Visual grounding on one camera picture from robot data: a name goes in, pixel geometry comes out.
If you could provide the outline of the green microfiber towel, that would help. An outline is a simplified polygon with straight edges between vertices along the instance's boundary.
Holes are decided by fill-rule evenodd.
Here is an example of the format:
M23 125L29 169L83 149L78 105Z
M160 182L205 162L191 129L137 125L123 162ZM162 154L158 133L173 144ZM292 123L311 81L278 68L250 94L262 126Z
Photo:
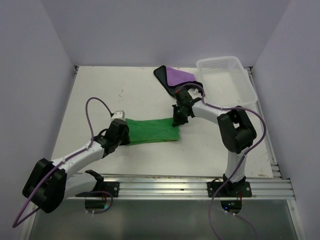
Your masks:
M179 127L173 127L173 118L133 120L126 119L129 127L130 146L175 142L180 139Z

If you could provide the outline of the black and purple towel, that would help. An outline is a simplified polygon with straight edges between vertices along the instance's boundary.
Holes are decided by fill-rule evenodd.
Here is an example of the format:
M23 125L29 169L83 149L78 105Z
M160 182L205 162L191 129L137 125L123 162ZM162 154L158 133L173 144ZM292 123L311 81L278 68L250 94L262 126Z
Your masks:
M192 73L162 65L156 68L153 74L166 92L173 98L176 91L185 84L188 84L185 86L187 89L197 89L200 94L204 93L203 84L197 81L196 76Z

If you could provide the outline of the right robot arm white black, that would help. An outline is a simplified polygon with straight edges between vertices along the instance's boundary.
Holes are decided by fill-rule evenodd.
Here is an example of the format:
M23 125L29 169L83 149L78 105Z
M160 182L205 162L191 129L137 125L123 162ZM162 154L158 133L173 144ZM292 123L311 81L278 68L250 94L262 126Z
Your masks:
M235 196L246 182L245 150L253 145L257 133L243 109L221 110L203 103L200 97L192 98L187 90L174 94L172 126L188 123L188 117L201 118L218 125L221 140L227 149L227 168L223 174L220 193Z

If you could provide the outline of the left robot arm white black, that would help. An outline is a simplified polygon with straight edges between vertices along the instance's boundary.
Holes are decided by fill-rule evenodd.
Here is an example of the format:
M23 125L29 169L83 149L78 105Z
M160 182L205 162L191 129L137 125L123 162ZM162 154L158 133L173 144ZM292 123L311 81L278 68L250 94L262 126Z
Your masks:
M80 176L75 174L129 142L128 123L122 117L114 118L108 128L75 152L55 160L38 160L24 185L22 195L45 213L53 212L64 199L83 192L99 196L104 190L102 176L92 170Z

